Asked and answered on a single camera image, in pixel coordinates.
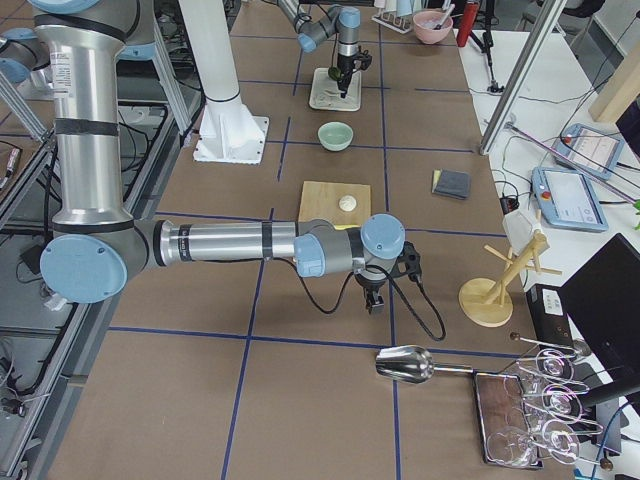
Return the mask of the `teach pendant far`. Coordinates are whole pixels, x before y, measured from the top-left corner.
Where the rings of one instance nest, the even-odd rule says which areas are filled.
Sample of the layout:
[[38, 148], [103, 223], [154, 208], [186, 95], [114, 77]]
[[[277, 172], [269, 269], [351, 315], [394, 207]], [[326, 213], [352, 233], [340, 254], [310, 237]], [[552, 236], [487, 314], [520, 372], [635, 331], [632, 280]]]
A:
[[609, 180], [624, 145], [620, 134], [605, 133], [592, 126], [575, 123], [555, 141], [554, 149], [596, 177]]

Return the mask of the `black monitor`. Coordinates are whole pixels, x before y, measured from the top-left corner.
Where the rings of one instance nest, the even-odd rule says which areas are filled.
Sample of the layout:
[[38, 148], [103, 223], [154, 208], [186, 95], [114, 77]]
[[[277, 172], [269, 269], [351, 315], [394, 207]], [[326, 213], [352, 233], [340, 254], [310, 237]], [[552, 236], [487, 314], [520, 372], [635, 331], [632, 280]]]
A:
[[614, 379], [639, 371], [639, 252], [614, 235], [560, 288], [564, 310]]

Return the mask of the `black tripod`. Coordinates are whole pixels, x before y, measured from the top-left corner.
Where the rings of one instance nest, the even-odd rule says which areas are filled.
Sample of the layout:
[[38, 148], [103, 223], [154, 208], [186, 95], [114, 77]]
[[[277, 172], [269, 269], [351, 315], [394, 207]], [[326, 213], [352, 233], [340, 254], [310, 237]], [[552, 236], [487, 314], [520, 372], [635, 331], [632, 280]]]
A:
[[480, 51], [486, 55], [487, 65], [489, 68], [490, 74], [490, 84], [487, 90], [490, 93], [501, 94], [504, 91], [504, 86], [500, 86], [494, 75], [493, 68], [493, 58], [491, 49], [494, 47], [494, 41], [492, 37], [492, 26], [495, 18], [495, 1], [494, 0], [486, 0], [484, 1], [484, 10], [481, 12], [482, 24], [484, 27], [484, 32], [482, 36], [479, 37], [474, 32], [470, 33], [470, 38], [474, 41], [474, 43], [478, 46]]

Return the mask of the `white steamed bun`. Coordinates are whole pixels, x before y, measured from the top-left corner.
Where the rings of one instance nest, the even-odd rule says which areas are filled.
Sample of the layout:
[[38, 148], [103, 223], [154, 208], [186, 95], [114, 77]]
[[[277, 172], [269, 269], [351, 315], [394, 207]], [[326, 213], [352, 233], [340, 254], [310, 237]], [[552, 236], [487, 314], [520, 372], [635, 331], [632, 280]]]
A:
[[357, 200], [352, 195], [344, 195], [339, 199], [339, 208], [343, 212], [352, 212], [357, 207]]

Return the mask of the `metal scoop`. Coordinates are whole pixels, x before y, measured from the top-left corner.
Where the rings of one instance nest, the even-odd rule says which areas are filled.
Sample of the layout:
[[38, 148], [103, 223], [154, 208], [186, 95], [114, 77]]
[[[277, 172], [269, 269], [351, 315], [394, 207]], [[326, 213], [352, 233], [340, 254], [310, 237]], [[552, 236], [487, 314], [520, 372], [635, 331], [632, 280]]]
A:
[[435, 373], [471, 375], [468, 365], [437, 363], [432, 354], [418, 345], [404, 345], [381, 349], [375, 357], [376, 372], [395, 381], [421, 384]]

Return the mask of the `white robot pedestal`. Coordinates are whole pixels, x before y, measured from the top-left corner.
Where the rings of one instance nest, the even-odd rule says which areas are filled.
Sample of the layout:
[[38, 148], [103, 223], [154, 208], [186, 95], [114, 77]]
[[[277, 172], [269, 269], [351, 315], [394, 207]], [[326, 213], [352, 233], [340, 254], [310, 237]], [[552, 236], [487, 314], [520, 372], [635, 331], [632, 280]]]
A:
[[269, 119], [252, 115], [242, 101], [223, 3], [184, 0], [179, 5], [206, 100], [194, 159], [260, 163]]

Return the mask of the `aluminium frame post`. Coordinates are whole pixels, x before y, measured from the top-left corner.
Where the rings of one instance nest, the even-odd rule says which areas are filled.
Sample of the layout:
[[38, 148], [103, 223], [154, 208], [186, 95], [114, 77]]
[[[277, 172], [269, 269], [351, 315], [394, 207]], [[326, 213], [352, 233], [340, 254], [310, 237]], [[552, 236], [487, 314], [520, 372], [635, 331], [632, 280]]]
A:
[[529, 32], [524, 47], [515, 63], [514, 69], [508, 79], [505, 90], [489, 120], [485, 129], [479, 153], [488, 155], [496, 142], [499, 130], [504, 126], [507, 118], [519, 96], [520, 90], [531, 70], [531, 67], [543, 47], [546, 38], [552, 32], [563, 9], [566, 0], [544, 1], [541, 11]]

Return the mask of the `mint green bowl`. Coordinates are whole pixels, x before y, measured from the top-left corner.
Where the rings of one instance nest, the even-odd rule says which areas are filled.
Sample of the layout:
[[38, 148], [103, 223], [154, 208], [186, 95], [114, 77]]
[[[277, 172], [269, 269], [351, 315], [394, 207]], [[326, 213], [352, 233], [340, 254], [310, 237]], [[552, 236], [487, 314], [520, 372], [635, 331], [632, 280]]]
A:
[[331, 152], [339, 152], [349, 147], [354, 138], [353, 129], [343, 122], [327, 122], [317, 131], [321, 146]]

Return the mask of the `green avocado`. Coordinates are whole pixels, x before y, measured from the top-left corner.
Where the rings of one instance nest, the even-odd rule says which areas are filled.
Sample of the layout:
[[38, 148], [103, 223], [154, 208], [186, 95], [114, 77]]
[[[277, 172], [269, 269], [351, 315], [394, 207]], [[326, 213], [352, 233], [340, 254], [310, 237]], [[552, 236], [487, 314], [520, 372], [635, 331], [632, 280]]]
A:
[[341, 70], [340, 70], [339, 68], [337, 68], [337, 67], [330, 67], [330, 68], [328, 69], [328, 76], [329, 76], [332, 80], [334, 80], [334, 81], [338, 82], [338, 81], [341, 79], [341, 77], [342, 77], [342, 72], [341, 72]]

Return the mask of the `white rectangular bear tray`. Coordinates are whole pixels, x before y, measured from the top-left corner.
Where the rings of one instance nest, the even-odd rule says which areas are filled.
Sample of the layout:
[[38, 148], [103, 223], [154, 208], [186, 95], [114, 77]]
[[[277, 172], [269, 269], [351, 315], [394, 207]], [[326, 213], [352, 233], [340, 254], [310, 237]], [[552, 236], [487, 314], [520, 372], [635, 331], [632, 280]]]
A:
[[324, 95], [325, 89], [338, 91], [337, 83], [328, 76], [327, 68], [317, 68], [314, 71], [309, 106], [315, 110], [330, 110], [355, 112], [361, 107], [362, 73], [356, 72], [348, 88], [345, 98]]

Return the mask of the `teach pendant near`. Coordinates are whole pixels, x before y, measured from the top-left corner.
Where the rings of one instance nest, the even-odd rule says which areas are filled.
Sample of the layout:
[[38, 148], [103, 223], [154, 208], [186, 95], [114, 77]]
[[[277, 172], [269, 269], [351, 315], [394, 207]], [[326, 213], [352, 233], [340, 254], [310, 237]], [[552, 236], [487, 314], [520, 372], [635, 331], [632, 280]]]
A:
[[599, 200], [584, 174], [535, 167], [531, 172], [531, 183], [542, 215], [550, 225], [586, 232], [608, 230]]

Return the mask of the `red bottle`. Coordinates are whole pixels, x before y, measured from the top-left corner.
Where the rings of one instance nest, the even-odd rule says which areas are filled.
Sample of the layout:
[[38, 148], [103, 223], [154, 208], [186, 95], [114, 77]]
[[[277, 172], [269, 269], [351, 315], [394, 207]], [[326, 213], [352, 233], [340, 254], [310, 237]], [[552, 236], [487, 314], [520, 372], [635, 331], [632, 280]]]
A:
[[473, 30], [478, 10], [478, 1], [473, 0], [466, 2], [458, 25], [458, 33], [456, 35], [456, 43], [458, 47], [463, 48], [467, 44], [468, 38]]

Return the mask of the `grey yellow sponge cloth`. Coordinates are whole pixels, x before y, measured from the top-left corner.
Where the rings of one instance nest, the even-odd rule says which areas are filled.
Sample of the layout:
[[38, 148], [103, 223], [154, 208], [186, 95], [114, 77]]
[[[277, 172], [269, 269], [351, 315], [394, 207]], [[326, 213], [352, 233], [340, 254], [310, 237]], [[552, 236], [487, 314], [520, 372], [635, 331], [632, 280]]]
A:
[[434, 194], [467, 199], [470, 194], [471, 177], [466, 172], [436, 169], [432, 175], [432, 192]]

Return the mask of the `teach pendant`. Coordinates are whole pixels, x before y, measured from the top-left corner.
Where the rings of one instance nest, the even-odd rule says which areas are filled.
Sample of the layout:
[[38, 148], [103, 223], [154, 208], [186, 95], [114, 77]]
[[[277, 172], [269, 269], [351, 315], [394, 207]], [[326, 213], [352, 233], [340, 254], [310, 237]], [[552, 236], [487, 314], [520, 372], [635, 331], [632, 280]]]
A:
[[555, 141], [554, 149], [596, 177], [609, 180], [624, 145], [620, 134], [605, 133], [592, 126], [575, 123]]
[[599, 200], [584, 174], [535, 167], [531, 172], [531, 183], [542, 215], [550, 225], [586, 232], [608, 230]]

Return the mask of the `dark tray with glasses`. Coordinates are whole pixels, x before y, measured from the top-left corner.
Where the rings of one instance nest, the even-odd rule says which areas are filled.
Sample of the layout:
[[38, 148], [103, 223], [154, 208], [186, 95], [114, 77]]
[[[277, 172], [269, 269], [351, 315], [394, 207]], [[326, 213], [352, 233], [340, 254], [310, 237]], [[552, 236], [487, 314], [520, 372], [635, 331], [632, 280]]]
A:
[[482, 452], [488, 464], [539, 470], [546, 460], [572, 465], [580, 439], [604, 428], [589, 418], [575, 377], [575, 349], [545, 344], [497, 373], [473, 375]]

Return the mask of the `wooden cutting board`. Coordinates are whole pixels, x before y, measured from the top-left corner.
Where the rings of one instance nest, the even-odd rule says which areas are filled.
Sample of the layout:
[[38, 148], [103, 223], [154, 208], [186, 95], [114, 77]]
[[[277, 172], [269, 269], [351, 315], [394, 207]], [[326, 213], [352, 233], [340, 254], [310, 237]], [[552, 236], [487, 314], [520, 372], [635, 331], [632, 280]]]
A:
[[[352, 195], [357, 207], [352, 212], [339, 208], [339, 199]], [[363, 184], [305, 181], [298, 213], [299, 222], [326, 220], [336, 229], [360, 227], [371, 217], [371, 186]]]

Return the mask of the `wooden mug tree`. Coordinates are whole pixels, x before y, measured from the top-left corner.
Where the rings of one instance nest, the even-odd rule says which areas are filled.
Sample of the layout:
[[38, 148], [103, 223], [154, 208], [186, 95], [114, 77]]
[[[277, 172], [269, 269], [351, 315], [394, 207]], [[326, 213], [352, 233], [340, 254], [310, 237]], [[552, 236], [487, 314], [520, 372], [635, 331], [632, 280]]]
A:
[[503, 255], [492, 246], [484, 249], [505, 263], [502, 275], [497, 280], [474, 278], [464, 283], [458, 293], [458, 302], [464, 314], [474, 323], [484, 327], [500, 327], [511, 318], [513, 301], [507, 293], [508, 285], [522, 270], [561, 275], [562, 271], [541, 266], [540, 255], [549, 248], [546, 235], [535, 229], [520, 254], [510, 247]]

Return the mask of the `pink mixing bowl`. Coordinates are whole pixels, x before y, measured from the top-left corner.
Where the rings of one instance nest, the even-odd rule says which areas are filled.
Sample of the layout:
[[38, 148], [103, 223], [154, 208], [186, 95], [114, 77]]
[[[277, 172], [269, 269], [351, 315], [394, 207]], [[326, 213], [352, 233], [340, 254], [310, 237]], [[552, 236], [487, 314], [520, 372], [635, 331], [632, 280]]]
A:
[[425, 10], [415, 13], [412, 18], [413, 31], [418, 40], [426, 45], [433, 45], [444, 40], [453, 27], [453, 19], [444, 13]]

